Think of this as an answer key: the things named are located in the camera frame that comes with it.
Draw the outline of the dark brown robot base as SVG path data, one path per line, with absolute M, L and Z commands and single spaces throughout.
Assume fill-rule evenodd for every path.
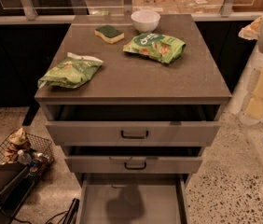
M 21 163 L 0 165 L 0 224 L 10 224 L 18 214 L 34 182 Z

